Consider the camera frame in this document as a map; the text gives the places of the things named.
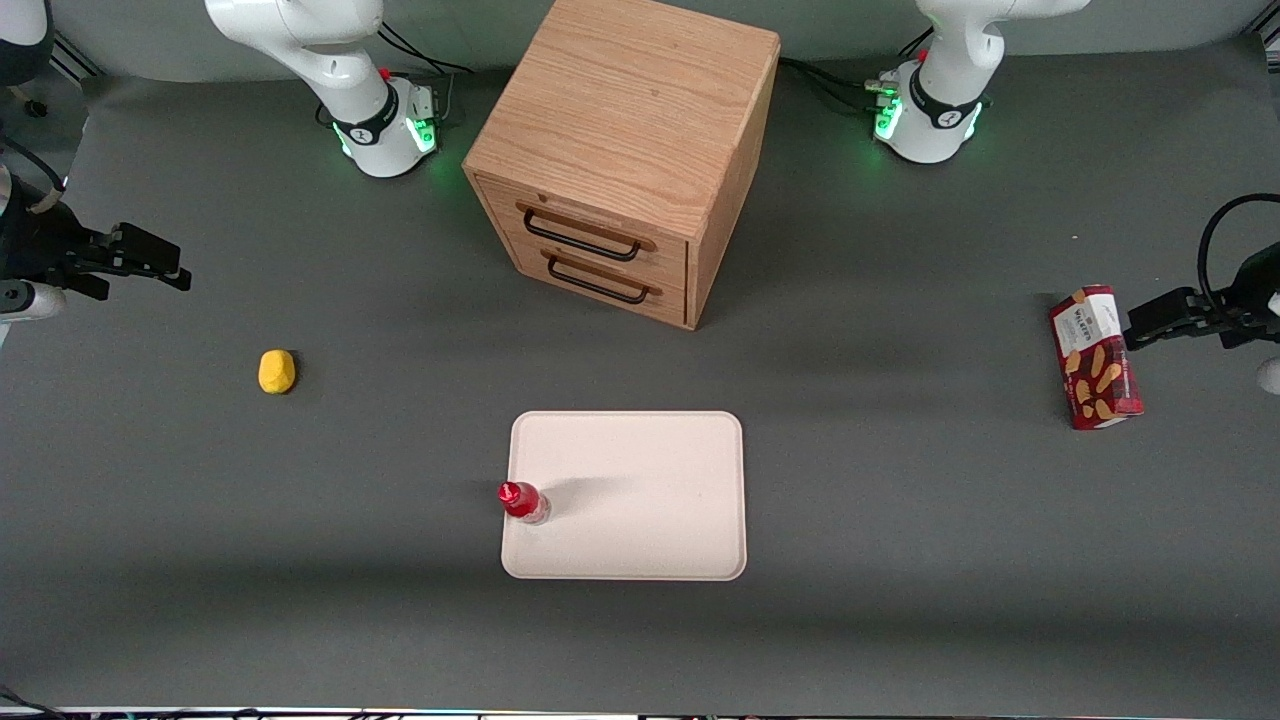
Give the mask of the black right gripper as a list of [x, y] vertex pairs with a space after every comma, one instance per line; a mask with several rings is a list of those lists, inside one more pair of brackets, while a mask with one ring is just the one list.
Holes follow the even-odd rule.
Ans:
[[52, 283], [93, 300], [109, 299], [109, 281], [90, 273], [147, 277], [178, 291], [191, 290], [182, 250], [133, 224], [111, 228], [111, 261], [102, 234], [81, 224], [68, 208], [33, 214], [17, 205], [3, 210], [1, 279]]

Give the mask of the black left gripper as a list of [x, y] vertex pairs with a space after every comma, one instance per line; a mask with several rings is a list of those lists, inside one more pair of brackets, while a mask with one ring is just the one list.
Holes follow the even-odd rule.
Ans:
[[[1210, 315], [1228, 329], [1220, 332], [1224, 350], [1263, 338], [1262, 331], [1277, 331], [1279, 243], [1249, 255], [1234, 281], [1213, 290], [1208, 274], [1208, 250], [1199, 249], [1199, 288]], [[1126, 311], [1125, 346], [1138, 351], [1161, 340], [1193, 336], [1206, 318], [1206, 304], [1193, 288], [1175, 288]]]

